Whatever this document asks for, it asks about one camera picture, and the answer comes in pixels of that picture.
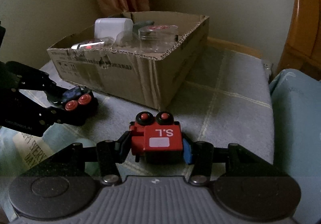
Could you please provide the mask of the red toy train car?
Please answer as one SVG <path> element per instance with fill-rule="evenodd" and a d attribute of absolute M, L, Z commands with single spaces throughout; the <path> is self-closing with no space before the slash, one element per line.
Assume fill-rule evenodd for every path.
<path fill-rule="evenodd" d="M 143 111 L 129 124 L 132 134 L 132 155 L 135 161 L 164 163 L 182 159 L 183 138 L 180 123 L 171 113 L 157 115 Z"/>

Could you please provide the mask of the white plastic bottle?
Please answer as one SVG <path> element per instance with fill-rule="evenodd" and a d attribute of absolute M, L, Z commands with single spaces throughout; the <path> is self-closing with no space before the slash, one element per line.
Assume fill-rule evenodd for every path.
<path fill-rule="evenodd" d="M 94 38 L 111 37 L 114 40 L 124 31 L 132 31 L 133 21 L 129 18 L 99 18 L 94 24 Z"/>

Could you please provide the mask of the clear plastic jar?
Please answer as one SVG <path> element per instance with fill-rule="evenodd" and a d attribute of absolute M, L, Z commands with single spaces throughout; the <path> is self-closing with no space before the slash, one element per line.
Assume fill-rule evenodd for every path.
<path fill-rule="evenodd" d="M 117 50 L 136 51 L 140 48 L 140 40 L 138 35 L 132 31 L 122 31 L 117 35 L 112 48 Z"/>

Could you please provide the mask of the happy every day paper tag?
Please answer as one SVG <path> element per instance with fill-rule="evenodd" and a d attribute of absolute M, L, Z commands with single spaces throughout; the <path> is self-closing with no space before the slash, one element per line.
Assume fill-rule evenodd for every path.
<path fill-rule="evenodd" d="M 12 141 L 17 161 L 24 170 L 31 169 L 54 154 L 42 137 L 18 132 Z"/>

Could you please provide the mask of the light blue pillow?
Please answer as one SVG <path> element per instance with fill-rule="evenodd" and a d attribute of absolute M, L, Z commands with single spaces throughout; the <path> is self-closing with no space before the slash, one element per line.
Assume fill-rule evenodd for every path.
<path fill-rule="evenodd" d="M 320 223 L 320 81 L 282 70 L 269 84 L 275 127 L 274 165 L 300 185 L 298 223 Z"/>

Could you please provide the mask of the cardboard box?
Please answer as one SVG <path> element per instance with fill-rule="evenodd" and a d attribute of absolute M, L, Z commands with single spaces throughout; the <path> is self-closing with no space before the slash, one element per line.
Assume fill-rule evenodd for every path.
<path fill-rule="evenodd" d="M 72 49 L 93 38 L 93 27 L 72 34 L 47 52 L 61 79 L 157 110 L 166 108 L 207 43 L 209 17 L 169 11 L 125 12 L 133 22 L 176 25 L 179 40 L 165 53 Z"/>

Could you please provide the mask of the grey-blue elephant figurine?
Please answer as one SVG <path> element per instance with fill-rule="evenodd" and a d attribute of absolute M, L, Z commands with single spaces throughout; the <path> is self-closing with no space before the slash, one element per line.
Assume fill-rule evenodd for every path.
<path fill-rule="evenodd" d="M 146 20 L 146 21 L 138 21 L 133 24 L 132 32 L 135 33 L 136 35 L 138 34 L 138 30 L 140 28 L 154 25 L 154 21 L 151 20 Z"/>

